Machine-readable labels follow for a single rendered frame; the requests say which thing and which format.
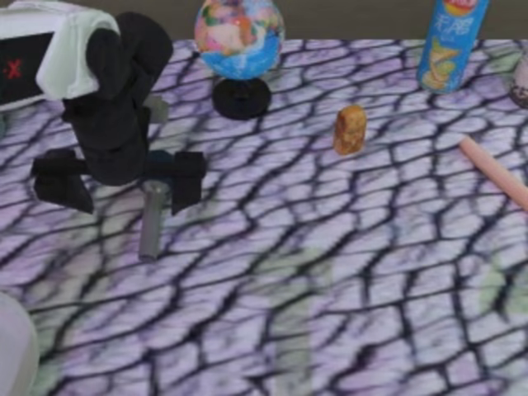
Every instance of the table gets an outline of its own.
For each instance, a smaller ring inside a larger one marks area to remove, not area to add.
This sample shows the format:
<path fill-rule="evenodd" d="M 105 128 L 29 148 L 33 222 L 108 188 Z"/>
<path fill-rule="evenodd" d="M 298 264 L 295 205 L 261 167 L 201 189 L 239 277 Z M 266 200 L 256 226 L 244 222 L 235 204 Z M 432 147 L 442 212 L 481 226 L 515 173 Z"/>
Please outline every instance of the table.
<path fill-rule="evenodd" d="M 261 120 L 212 111 L 178 41 L 154 147 L 203 150 L 202 204 L 137 262 L 142 196 L 90 184 L 97 214 L 34 200 L 31 160 L 74 146 L 61 105 L 0 141 L 0 290 L 40 334 L 35 394 L 519 395 L 527 389 L 526 214 L 457 149 L 471 134 L 526 179 L 528 113 L 506 95 L 516 41 L 481 41 L 464 89 L 415 80 L 421 41 L 289 41 Z M 369 116 L 332 150 L 336 113 Z"/>

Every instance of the pringles-style tube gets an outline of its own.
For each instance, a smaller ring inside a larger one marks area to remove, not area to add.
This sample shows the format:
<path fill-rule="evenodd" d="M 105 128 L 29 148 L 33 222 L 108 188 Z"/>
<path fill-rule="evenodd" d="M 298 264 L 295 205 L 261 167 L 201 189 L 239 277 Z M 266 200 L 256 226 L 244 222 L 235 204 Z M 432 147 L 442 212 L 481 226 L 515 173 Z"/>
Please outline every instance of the pringles-style tube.
<path fill-rule="evenodd" d="M 450 93 L 462 83 L 489 0 L 436 0 L 417 78 L 434 93 Z"/>

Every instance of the white round object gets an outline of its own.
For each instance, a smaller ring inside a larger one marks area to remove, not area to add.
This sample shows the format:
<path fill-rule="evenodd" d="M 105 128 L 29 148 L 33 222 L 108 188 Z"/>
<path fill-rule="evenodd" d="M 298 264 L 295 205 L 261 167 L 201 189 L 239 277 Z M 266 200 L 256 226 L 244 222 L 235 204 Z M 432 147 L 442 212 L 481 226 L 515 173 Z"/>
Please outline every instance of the white round object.
<path fill-rule="evenodd" d="M 39 366 L 39 343 L 30 315 L 0 293 L 0 396 L 26 396 Z"/>

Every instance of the globe stand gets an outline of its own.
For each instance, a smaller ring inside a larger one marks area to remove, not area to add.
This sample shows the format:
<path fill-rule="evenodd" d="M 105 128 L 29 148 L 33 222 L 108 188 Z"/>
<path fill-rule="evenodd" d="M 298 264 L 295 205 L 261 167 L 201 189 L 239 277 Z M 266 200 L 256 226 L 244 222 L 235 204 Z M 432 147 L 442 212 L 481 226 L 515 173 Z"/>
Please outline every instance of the globe stand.
<path fill-rule="evenodd" d="M 271 91 L 259 78 L 219 82 L 213 89 L 214 109 L 230 120 L 263 116 L 271 103 Z"/>

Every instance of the gray cylinder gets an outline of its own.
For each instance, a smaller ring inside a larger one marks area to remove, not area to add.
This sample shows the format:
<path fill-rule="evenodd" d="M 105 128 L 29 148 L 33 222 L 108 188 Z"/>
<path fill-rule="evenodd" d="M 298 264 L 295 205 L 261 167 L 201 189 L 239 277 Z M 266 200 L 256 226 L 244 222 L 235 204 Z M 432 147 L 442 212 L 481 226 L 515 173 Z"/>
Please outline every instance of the gray cylinder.
<path fill-rule="evenodd" d="M 159 180 L 148 180 L 143 183 L 144 209 L 139 239 L 141 261 L 154 262 L 158 258 L 163 208 L 167 203 L 169 191 L 169 186 Z"/>

